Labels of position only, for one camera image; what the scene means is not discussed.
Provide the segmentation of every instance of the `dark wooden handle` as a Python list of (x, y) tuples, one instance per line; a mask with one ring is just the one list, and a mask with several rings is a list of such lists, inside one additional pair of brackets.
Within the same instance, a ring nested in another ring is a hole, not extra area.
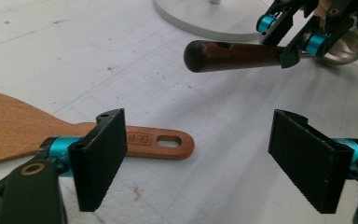
[(195, 40), (185, 49), (185, 64), (196, 73), (280, 65), (283, 47)]

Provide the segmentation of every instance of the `hanging hole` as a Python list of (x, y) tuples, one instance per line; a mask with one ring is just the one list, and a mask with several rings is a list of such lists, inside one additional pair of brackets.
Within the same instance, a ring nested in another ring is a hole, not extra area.
[(231, 49), (231, 45), (226, 42), (216, 42), (216, 45), (222, 49)]
[(162, 135), (157, 138), (157, 143), (162, 147), (179, 147), (182, 140), (178, 136)]

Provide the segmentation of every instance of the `white table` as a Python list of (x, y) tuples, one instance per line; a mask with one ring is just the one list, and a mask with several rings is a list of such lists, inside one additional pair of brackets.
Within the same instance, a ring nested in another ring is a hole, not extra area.
[[(124, 107), (130, 125), (196, 142), (184, 161), (126, 158), (95, 213), (78, 212), (73, 180), (62, 178), (70, 223), (351, 223), (357, 182), (346, 182), (335, 215), (320, 215), (268, 146), (275, 108), (358, 138), (358, 62), (193, 74), (183, 51), (195, 39), (152, 0), (0, 1), (0, 92), (69, 122)], [(0, 163), (0, 178), (25, 160)]]

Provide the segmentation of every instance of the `wooden handle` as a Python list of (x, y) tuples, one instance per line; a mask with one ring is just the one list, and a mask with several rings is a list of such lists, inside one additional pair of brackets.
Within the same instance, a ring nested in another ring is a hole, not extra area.
[[(95, 127), (95, 123), (84, 122), (76, 124), (78, 130), (83, 130), (86, 135)], [(183, 160), (189, 157), (194, 150), (194, 140), (188, 134), (181, 131), (148, 128), (139, 126), (126, 126), (127, 131), (127, 156), (144, 157), (165, 160)], [(162, 142), (172, 142), (163, 146)]]
[(283, 47), (196, 40), (185, 49), (185, 65), (196, 73), (279, 65)]

